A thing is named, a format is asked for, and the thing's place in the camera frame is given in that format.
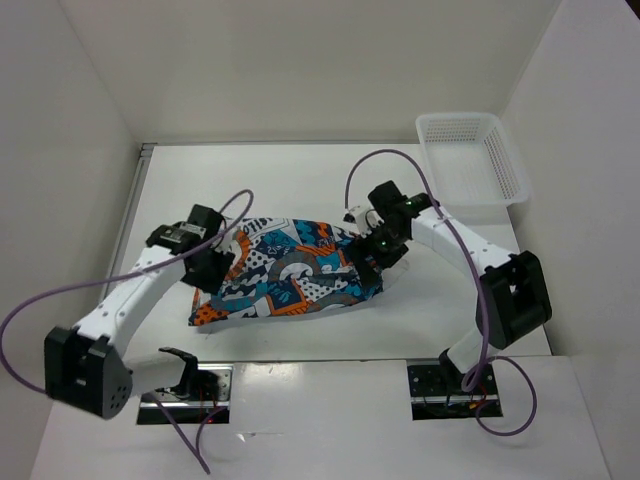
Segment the colourful patterned shorts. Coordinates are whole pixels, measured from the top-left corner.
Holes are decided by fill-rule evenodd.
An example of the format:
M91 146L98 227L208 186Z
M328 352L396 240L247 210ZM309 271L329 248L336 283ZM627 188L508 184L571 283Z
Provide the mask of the colourful patterned shorts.
M231 237L234 263L220 289L194 292L188 325L296 316L354 306L384 290L374 260L366 286L347 255L358 234L326 222L256 217Z

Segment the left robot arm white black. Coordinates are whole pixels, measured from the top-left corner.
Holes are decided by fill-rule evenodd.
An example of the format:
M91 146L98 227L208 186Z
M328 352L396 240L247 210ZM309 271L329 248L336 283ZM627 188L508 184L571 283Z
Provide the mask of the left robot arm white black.
M123 357L136 331L177 283L217 292L234 261L214 242L226 237L226 218L196 205L188 218L156 228L125 280L70 328L55 327L44 340L45 393L108 420L127 401L158 389L185 400L214 390L216 379L195 355L161 347L146 360Z

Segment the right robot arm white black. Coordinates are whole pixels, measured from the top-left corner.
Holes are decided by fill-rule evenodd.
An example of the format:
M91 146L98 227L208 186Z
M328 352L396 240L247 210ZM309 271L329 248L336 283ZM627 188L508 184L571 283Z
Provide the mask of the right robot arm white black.
M540 260L495 245L456 220L431 195L408 197L387 181L365 206L347 206L358 235L345 249L364 288L393 285L407 266L409 242L420 244L464 274L477 292L475 325L441 353L440 385L469 392L490 359L552 316Z

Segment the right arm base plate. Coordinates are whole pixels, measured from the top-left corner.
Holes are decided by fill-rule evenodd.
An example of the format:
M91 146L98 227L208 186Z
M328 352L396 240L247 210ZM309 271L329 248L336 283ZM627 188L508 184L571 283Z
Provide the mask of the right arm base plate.
M464 392L460 382L450 384L444 368L435 359L408 361L406 364L412 419L452 420L502 417L499 391L491 366L472 392Z

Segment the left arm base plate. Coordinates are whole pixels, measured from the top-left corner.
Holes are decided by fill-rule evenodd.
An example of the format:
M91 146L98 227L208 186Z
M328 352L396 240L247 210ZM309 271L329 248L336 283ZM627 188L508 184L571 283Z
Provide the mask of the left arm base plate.
M188 393L162 387L144 394L136 424L168 425L169 420L154 402L155 397L179 425L228 424L234 366L230 363L200 363L199 379Z

